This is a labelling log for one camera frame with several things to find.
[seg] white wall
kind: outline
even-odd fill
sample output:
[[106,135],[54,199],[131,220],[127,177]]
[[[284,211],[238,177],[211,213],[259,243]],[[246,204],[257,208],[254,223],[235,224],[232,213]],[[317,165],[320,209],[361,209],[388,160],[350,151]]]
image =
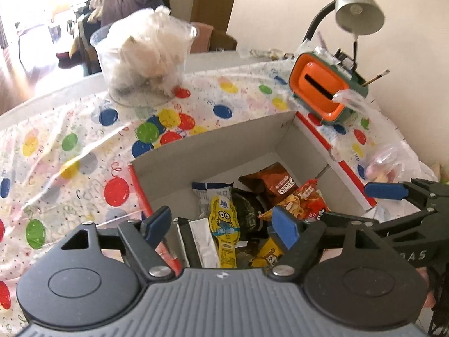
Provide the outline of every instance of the white wall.
[[[331,0],[235,0],[228,33],[239,44],[293,51],[315,14]],[[358,71],[369,79],[382,112],[422,161],[449,174],[449,0],[376,0],[384,27],[359,38]],[[318,28],[327,46],[352,53],[352,37],[331,14]]]

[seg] red snack bag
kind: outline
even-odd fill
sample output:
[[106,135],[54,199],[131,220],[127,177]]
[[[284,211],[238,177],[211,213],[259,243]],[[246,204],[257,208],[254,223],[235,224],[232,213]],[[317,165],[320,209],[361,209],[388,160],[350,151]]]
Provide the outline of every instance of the red snack bag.
[[250,175],[240,176],[239,181],[260,195],[270,208],[298,188],[295,180],[279,162]]
[[[315,218],[329,211],[319,190],[317,180],[309,180],[299,189],[287,196],[279,204],[298,219]],[[272,209],[260,216],[263,220],[271,220]]]

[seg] white lamp shade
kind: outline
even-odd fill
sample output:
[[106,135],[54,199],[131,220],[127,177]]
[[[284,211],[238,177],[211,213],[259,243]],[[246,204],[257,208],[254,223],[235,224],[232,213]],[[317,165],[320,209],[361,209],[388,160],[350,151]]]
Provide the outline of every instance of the white lamp shade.
[[347,32],[369,35],[382,28],[385,15],[374,0],[336,0],[335,20]]

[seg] pencil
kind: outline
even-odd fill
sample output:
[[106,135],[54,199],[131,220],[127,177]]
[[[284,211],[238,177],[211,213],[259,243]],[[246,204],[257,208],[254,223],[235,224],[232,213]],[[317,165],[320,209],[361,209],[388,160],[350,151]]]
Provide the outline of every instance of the pencil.
[[386,69],[385,71],[383,71],[382,73],[378,74],[376,77],[372,78],[369,81],[366,81],[365,83],[362,84],[362,87],[366,87],[368,86],[370,83],[373,83],[374,81],[378,80],[379,78],[381,78],[382,76],[385,76],[387,74],[390,73],[389,69]]

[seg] desk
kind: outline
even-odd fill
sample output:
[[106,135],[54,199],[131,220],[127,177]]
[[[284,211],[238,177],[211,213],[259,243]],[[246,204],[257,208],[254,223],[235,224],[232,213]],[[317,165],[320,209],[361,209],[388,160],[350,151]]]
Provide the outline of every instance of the desk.
[[377,144],[381,133],[362,127],[357,115],[342,124],[344,133],[314,124],[287,84],[293,60],[223,68],[243,62],[236,53],[190,56],[187,71],[220,69],[187,74],[174,99],[151,109],[117,105],[103,77],[94,75],[0,118],[0,336],[25,325],[15,299],[23,272],[80,222],[138,211],[127,164],[174,140],[296,111],[324,156],[330,158],[330,148],[340,153],[329,164],[362,207],[376,204],[360,192],[358,163],[370,142],[358,143],[354,129]]

